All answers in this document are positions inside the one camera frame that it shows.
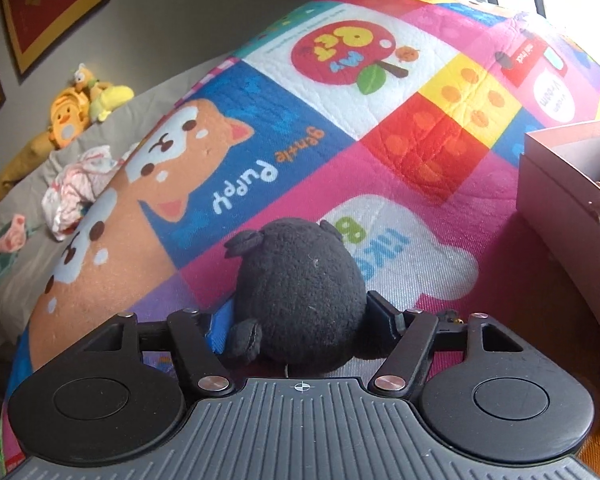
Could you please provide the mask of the colourful cartoon play mat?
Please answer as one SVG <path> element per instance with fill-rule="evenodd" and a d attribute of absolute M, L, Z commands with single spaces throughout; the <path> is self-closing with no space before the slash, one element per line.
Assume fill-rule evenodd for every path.
<path fill-rule="evenodd" d="M 176 101 L 45 277 L 3 412 L 12 479 L 600 479 L 600 323 L 517 209 L 531 131 L 600 119 L 600 66 L 539 15 L 313 0 Z M 224 356 L 238 258 L 326 220 L 365 282 L 439 319 L 424 384 Z M 166 319 L 212 316 L 234 391 L 186 398 Z"/>

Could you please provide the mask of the pink rose plush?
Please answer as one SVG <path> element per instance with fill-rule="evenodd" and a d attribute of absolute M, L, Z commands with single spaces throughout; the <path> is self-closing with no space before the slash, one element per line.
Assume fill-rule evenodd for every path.
<path fill-rule="evenodd" d="M 14 254 L 26 244 L 28 238 L 26 217 L 15 214 L 4 234 L 0 235 L 0 254 Z"/>

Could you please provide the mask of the yellow tiger plush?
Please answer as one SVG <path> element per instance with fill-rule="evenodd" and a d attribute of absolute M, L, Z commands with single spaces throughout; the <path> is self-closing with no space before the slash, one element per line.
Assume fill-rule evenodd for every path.
<path fill-rule="evenodd" d="M 58 93 L 50 104 L 50 140 L 56 148 L 65 148 L 89 125 L 88 108 L 90 101 L 83 92 L 72 87 Z"/>

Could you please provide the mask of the red gold framed picture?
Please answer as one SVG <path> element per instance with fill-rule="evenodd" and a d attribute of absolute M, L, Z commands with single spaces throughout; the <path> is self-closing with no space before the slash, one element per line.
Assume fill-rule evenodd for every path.
<path fill-rule="evenodd" d="M 0 0 L 9 53 L 20 81 L 109 0 Z"/>

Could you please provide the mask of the crumpled pink white cloth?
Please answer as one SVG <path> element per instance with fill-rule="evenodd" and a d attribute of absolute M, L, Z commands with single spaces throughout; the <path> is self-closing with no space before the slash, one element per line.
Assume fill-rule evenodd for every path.
<path fill-rule="evenodd" d="M 54 177 L 41 205 L 46 226 L 58 242 L 73 233 L 124 161 L 125 157 L 111 156 L 109 145 L 99 145 Z"/>

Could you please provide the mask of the yellow green duck plush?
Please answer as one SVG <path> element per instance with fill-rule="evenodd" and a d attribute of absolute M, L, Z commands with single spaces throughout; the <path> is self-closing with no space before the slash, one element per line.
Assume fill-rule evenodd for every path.
<path fill-rule="evenodd" d="M 88 99 L 88 117 L 91 122 L 104 122 L 112 112 L 135 96 L 128 86 L 101 81 L 83 63 L 79 64 L 73 74 L 73 87 Z"/>

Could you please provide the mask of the pink cardboard box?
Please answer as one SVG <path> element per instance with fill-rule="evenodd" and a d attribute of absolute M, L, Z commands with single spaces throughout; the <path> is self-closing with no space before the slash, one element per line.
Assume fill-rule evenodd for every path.
<path fill-rule="evenodd" d="M 600 119 L 524 136 L 517 209 L 600 323 Z"/>

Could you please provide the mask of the black plush toy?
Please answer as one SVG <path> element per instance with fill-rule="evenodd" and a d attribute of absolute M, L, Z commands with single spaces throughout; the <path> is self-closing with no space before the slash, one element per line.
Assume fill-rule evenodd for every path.
<path fill-rule="evenodd" d="M 240 266 L 224 358 L 263 356 L 291 370 L 326 373 L 355 354 L 366 310 L 362 273 L 328 221 L 281 218 L 225 242 Z"/>

